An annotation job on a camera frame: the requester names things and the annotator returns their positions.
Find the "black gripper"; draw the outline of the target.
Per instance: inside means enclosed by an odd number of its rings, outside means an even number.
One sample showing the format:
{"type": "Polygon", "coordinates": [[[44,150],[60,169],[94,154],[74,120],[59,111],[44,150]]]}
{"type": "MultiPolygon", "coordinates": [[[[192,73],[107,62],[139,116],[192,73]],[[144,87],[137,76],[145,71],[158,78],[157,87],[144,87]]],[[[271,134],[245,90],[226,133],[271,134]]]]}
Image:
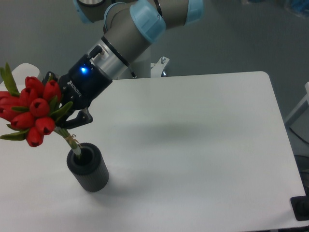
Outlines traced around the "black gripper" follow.
{"type": "Polygon", "coordinates": [[[46,85],[51,80],[59,84],[62,93],[61,104],[73,103],[73,110],[65,113],[56,123],[63,129],[74,129],[92,123],[93,117],[88,107],[92,100],[112,83],[112,80],[91,63],[90,56],[87,54],[83,55],[66,75],[60,77],[48,71],[42,83],[46,85]],[[78,110],[77,116],[69,119],[75,110],[78,110]]]}

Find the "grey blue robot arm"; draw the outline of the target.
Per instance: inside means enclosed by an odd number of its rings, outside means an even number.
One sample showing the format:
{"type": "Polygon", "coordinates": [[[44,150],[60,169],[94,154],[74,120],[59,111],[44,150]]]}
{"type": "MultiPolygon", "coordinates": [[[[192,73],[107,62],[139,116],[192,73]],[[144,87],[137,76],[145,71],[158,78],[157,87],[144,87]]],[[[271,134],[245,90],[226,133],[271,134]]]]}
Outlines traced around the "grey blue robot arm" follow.
{"type": "Polygon", "coordinates": [[[57,127],[72,129],[92,122],[89,106],[151,44],[171,28],[194,23],[204,14],[201,0],[76,0],[85,23],[104,22],[104,35],[60,77],[61,107],[52,113],[57,127]]]}

